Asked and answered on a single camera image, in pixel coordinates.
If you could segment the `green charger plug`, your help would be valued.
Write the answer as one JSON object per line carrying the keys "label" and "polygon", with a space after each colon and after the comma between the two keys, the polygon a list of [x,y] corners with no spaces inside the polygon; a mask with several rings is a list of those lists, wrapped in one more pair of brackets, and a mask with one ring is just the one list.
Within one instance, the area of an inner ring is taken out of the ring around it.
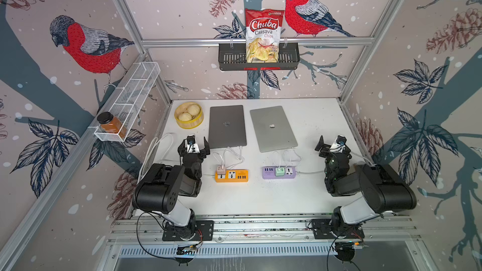
{"label": "green charger plug", "polygon": [[276,177],[284,176],[285,174],[286,174],[285,168],[278,167],[278,168],[275,169],[275,176]]}

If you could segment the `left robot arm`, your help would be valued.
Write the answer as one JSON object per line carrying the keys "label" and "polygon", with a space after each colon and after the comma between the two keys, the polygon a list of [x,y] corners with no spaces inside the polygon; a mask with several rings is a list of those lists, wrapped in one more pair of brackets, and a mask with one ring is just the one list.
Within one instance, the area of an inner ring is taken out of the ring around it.
{"label": "left robot arm", "polygon": [[198,221],[193,209],[178,199],[195,198],[202,187],[202,163],[210,155],[209,143],[200,149],[194,135],[178,147],[180,163],[169,166],[154,163],[140,179],[133,195],[133,207],[164,220],[163,241],[211,241],[213,222]]}

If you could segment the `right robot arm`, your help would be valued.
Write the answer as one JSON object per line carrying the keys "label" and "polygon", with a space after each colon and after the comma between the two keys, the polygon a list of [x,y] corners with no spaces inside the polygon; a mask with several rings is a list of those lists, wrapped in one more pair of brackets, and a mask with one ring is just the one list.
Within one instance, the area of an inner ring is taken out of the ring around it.
{"label": "right robot arm", "polygon": [[354,235],[362,238],[361,224],[385,212],[413,210],[417,200],[413,190],[389,165],[356,164],[350,173],[350,159],[354,154],[346,145],[346,137],[339,135],[331,145],[320,137],[315,151],[325,159],[325,187],[333,197],[362,196],[336,207],[331,214],[330,232],[336,237]]}

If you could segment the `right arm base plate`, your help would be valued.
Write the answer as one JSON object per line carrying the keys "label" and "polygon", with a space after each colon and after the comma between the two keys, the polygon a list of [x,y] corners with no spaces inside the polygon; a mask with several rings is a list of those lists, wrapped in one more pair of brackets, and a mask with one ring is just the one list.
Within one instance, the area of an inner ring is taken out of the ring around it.
{"label": "right arm base plate", "polygon": [[328,240],[338,238],[349,238],[363,240],[365,234],[361,225],[349,225],[343,221],[335,222],[326,218],[312,219],[308,223],[315,240]]}

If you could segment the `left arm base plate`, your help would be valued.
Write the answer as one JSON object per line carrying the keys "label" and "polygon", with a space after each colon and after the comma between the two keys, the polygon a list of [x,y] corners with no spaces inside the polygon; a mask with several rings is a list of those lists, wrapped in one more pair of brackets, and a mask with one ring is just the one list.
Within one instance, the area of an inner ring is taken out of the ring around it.
{"label": "left arm base plate", "polygon": [[165,224],[163,242],[200,242],[211,241],[213,238],[214,221],[202,220],[190,222],[186,227]]}

